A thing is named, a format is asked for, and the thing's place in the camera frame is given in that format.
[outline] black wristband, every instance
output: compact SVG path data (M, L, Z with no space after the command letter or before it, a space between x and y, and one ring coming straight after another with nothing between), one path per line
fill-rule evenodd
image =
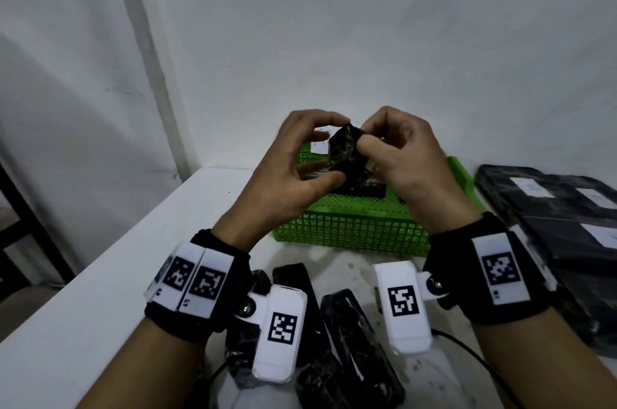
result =
M472 239L491 234L508 236L516 264L511 265L513 278L520 279L526 287L529 300L509 304L494 304L489 288L489 272L476 253ZM550 293L544 278L523 247L520 240L493 214L484 213L481 220L459 229L429 237L431 250L426 259L425 271L433 274L449 292L442 304L458 304L465 316L479 325L510 323L537 315L550 305Z
M199 231L191 243L233 257L229 271L224 273L226 277L218 296L208 297L215 300L210 317L169 310L155 302L146 305L144 314L169 334L185 341L205 343L212 332L220 333L226 329L230 318L251 290L254 279L249 267L249 254L216 238L210 229Z

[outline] left hand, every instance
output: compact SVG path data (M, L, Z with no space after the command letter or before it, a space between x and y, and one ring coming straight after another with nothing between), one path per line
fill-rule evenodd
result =
M212 228L212 234L248 252L272 229L297 218L323 195L340 187L345 175L339 171L302 180L305 174L327 163L298 165L296 157L303 143L328 139L328 132L315 128L348 123L348 117L334 111L291 112L237 201Z

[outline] right hand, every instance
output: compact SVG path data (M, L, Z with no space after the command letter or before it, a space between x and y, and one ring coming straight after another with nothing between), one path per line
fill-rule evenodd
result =
M358 151L378 164L381 178L430 234L471 224L482 215L452 176L431 125L382 107L362 125Z

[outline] black chair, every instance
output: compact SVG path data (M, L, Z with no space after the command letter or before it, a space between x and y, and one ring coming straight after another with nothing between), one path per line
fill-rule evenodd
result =
M0 299L16 292L21 288L30 286L29 280L11 261L4 249L30 234L41 247L43 254L55 267L60 277L65 283L69 283L75 278L75 273L71 270L66 260L62 257L60 250L50 238L49 234L42 226L36 215L26 203L26 200L17 190L17 187L4 170L0 163L0 191L11 205L19 220L9 227L0 231Z

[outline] wrist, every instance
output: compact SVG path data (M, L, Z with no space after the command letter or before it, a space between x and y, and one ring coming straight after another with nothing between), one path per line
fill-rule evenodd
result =
M482 212L458 186L424 190L421 195L407 201L407 209L429 235L458 229L482 218Z
M234 204L212 227L212 234L232 247L249 253L268 233L264 217Z

